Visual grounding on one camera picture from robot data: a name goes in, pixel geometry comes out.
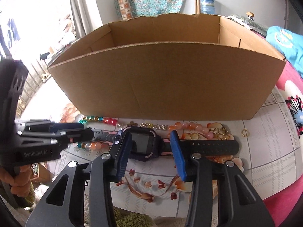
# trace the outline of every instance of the white curtain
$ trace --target white curtain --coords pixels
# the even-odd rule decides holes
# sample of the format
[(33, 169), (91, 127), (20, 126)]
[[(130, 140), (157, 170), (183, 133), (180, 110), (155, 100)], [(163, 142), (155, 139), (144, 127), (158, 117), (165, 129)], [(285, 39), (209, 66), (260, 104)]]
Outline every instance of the white curtain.
[(77, 39), (93, 31), (88, 23), (88, 14), (85, 11), (84, 1), (85, 0), (70, 0)]

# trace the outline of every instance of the gold jewelry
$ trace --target gold jewelry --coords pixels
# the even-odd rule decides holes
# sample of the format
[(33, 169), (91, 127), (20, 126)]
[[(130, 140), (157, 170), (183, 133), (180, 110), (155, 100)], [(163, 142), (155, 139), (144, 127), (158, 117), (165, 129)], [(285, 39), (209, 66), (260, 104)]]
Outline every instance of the gold jewelry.
[(219, 140), (225, 140), (225, 135), (222, 133), (218, 134), (217, 137)]
[(149, 129), (156, 129), (156, 130), (167, 130), (167, 125), (154, 125), (150, 123), (142, 123), (139, 127), (149, 128)]
[(127, 124), (127, 126), (138, 126), (138, 124), (135, 123), (134, 121), (131, 121)]
[(249, 136), (249, 130), (248, 129), (243, 129), (242, 130), (242, 136), (244, 136), (244, 137), (248, 137)]
[(209, 128), (209, 132), (212, 132), (214, 134), (223, 134), (225, 135), (227, 133), (226, 128)]
[(192, 133), (189, 136), (190, 140), (199, 140), (200, 134), (199, 133)]

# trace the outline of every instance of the smartwatch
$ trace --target smartwatch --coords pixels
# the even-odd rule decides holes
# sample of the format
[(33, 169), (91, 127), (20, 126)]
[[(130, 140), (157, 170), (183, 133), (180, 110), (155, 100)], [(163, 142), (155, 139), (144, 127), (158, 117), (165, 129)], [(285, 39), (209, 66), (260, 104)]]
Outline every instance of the smartwatch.
[[(92, 141), (100, 141), (108, 145), (116, 144), (126, 130), (132, 137), (130, 159), (145, 162), (159, 156), (172, 155), (170, 139), (162, 139), (150, 128), (127, 126), (118, 132), (93, 129)], [(180, 142), (187, 143), (192, 151), (203, 156), (235, 155), (239, 151), (239, 144), (235, 140), (180, 140)]]

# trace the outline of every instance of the metal rivet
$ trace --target metal rivet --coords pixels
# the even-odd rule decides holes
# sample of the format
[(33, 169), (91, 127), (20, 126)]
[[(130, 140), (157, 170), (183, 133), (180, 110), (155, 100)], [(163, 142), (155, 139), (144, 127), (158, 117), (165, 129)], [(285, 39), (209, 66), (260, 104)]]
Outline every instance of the metal rivet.
[(70, 163), (69, 163), (69, 167), (70, 168), (73, 168), (73, 167), (75, 167), (77, 165), (77, 162), (75, 162), (75, 161), (71, 161)]
[(194, 159), (199, 159), (199, 158), (201, 158), (201, 154), (199, 154), (199, 153), (193, 153), (193, 154), (192, 154), (192, 157), (193, 157)]
[(102, 155), (101, 155), (101, 158), (102, 158), (102, 159), (109, 159), (110, 157), (111, 157), (111, 155), (108, 154), (108, 153), (105, 153), (105, 154), (102, 154)]
[(228, 167), (233, 167), (233, 166), (234, 166), (234, 162), (233, 162), (232, 160), (228, 160), (228, 161), (226, 162), (226, 165), (227, 165)]

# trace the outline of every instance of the open cardboard box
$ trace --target open cardboard box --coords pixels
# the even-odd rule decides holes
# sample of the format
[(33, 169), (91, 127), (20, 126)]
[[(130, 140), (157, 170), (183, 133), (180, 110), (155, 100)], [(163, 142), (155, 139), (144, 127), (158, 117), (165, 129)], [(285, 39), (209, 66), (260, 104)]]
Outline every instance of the open cardboard box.
[(103, 25), (49, 71), (85, 115), (247, 120), (284, 65), (275, 48), (229, 19), (164, 14)]

